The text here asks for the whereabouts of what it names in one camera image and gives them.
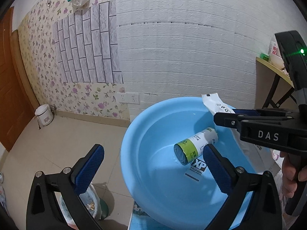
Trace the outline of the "right hand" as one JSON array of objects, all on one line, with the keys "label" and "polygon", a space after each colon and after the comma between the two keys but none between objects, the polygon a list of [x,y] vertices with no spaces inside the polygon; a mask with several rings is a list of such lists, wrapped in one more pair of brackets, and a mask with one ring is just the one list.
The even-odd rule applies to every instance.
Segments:
[{"label": "right hand", "polygon": [[281,168],[283,174],[282,192],[285,197],[292,198],[298,186],[296,180],[299,182],[306,181],[306,167],[297,172],[295,167],[291,164],[289,155],[286,152],[280,152],[280,157],[284,159]]}]

